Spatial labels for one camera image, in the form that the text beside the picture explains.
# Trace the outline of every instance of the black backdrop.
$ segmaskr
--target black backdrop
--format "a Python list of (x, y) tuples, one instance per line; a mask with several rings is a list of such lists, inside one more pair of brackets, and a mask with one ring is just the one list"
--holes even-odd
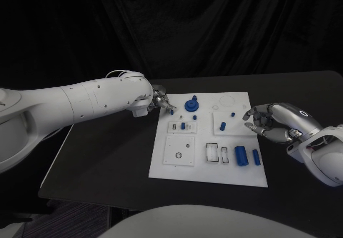
[[(312, 70), (343, 73), (340, 0), (1, 4), (2, 88), (61, 86), (102, 78), (113, 69), (139, 71), (149, 79)], [(0, 175), (5, 206), (31, 207), (64, 133)]]

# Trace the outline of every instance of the small blue part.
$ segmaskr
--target small blue part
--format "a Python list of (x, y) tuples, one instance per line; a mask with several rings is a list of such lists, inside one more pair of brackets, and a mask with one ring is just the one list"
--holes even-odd
[(188, 112), (194, 112), (198, 108), (197, 98), (193, 96), (191, 100), (185, 101), (184, 108)]
[(221, 122), (221, 124), (220, 124), (220, 130), (224, 130), (224, 126), (226, 126), (226, 123)]
[(246, 166), (249, 164), (249, 162), (247, 162), (245, 147), (236, 146), (234, 152), (236, 152), (237, 165)]
[(257, 150), (252, 150), (255, 165), (260, 165)]

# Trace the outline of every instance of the robotic hand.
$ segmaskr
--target robotic hand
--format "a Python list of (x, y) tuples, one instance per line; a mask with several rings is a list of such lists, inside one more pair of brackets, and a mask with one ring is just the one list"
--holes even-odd
[[(245, 126), (270, 141), (292, 143), (286, 153), (305, 164), (315, 178), (328, 186), (343, 185), (343, 125), (322, 128), (311, 115), (288, 103), (255, 106), (243, 120), (250, 116), (253, 124), (247, 122)], [(273, 121), (288, 129), (272, 128)]]
[(174, 108), (165, 88), (151, 85), (138, 72), (73, 85), (14, 91), (0, 89), (0, 173), (28, 155), (46, 136), (64, 126), (132, 111), (134, 117), (152, 108)]

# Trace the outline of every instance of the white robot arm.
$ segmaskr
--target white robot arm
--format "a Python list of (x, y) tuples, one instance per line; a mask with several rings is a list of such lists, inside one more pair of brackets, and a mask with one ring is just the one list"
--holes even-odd
[[(322, 128), (311, 115), (288, 103), (252, 107), (245, 126), (276, 143), (289, 144), (288, 155), (304, 163), (315, 178), (328, 186), (343, 185), (343, 126)], [(272, 128), (272, 122), (286, 125)]]
[(123, 109), (145, 116), (168, 104), (165, 89), (151, 85), (138, 72), (63, 87), (12, 91), (0, 89), (0, 173), (28, 155), (59, 128)]

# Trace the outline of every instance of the dark table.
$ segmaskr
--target dark table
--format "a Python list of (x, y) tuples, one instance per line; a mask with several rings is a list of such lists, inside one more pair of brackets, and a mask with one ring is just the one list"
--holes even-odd
[[(289, 102), (322, 127), (343, 123), (343, 78), (332, 71), (151, 80), (167, 93), (247, 91), (250, 105)], [(257, 137), (268, 188), (148, 178), (159, 109), (122, 111), (70, 130), (38, 196), (134, 210), (174, 204), (229, 208), (304, 231), (343, 235), (343, 187), (325, 186)]]

